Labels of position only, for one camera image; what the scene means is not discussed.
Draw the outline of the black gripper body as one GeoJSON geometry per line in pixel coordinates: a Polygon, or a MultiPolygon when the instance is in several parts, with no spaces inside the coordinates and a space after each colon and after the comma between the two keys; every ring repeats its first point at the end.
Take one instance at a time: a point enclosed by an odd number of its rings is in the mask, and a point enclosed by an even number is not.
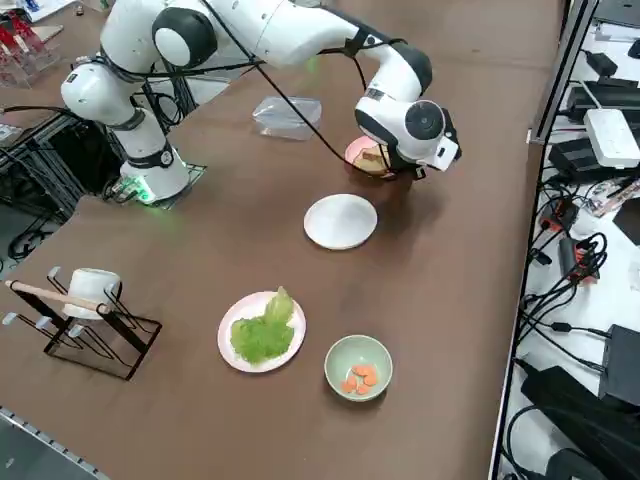
{"type": "Polygon", "coordinates": [[[385,181],[398,180],[401,176],[406,176],[412,181],[420,181],[427,177],[423,166],[403,159],[394,145],[381,144],[380,154],[385,168],[382,179],[385,181]]]}

